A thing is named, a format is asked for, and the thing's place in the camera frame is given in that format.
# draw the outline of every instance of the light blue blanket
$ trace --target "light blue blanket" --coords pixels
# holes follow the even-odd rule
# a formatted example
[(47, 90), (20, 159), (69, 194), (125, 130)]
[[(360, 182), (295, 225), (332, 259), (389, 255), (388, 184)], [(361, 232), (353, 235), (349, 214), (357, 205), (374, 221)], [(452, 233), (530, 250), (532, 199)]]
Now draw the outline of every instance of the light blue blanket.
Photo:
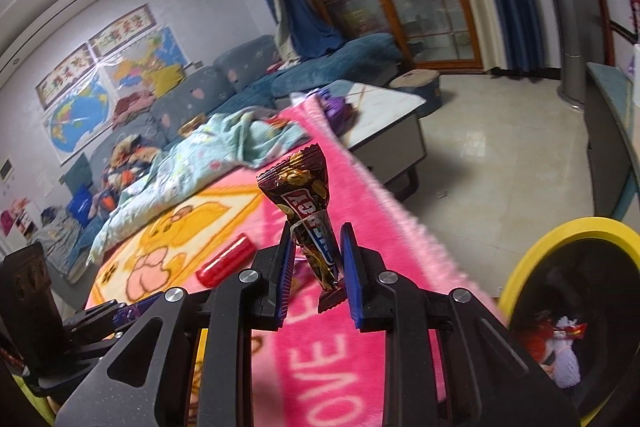
[(88, 263), (100, 264), (106, 251), (231, 169), (259, 169), (308, 139), (295, 123), (282, 129), (266, 123), (274, 114), (261, 107), (214, 114), (190, 137), (156, 156), (149, 174), (121, 194), (94, 240)]

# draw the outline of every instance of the candy wrapper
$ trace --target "candy wrapper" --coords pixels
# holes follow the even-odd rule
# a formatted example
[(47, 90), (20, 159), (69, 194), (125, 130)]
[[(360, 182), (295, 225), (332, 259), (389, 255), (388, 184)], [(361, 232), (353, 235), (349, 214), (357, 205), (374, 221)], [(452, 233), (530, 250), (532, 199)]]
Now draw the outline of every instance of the candy wrapper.
[(313, 144), (292, 154), (260, 174), (257, 182), (260, 190), (286, 214), (291, 233), (324, 290), (318, 311), (344, 301), (346, 292), (340, 282), (342, 256), (327, 213), (329, 179), (320, 146)]

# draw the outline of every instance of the trash bin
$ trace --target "trash bin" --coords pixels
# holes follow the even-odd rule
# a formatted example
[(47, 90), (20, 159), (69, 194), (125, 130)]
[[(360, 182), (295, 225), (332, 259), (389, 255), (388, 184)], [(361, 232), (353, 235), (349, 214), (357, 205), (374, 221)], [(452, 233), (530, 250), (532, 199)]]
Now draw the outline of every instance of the trash bin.
[(634, 230), (605, 217), (583, 217), (533, 245), (500, 296), (516, 338), (531, 331), (541, 313), (550, 314), (552, 323), (569, 317), (586, 326), (571, 346), (580, 382), (562, 390), (583, 425), (612, 393), (629, 392), (617, 387), (640, 346), (639, 267), (640, 236)]

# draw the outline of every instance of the red cylinder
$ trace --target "red cylinder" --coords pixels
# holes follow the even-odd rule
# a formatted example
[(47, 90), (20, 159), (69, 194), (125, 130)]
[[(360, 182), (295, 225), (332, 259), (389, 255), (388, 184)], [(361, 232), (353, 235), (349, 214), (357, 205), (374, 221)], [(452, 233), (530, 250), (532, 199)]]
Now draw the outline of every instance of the red cylinder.
[(251, 239), (241, 233), (225, 250), (202, 265), (196, 272), (196, 277), (204, 287), (215, 288), (256, 252), (257, 248)]

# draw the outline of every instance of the white table top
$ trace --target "white table top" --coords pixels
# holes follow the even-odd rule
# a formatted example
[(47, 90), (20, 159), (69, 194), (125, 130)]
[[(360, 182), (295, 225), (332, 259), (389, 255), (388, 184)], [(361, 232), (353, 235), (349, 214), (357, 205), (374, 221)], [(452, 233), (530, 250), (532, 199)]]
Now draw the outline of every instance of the white table top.
[(424, 99), (416, 94), (356, 82), (350, 84), (353, 86), (346, 98), (356, 115), (351, 128), (340, 138), (348, 149), (402, 120), (424, 103)]

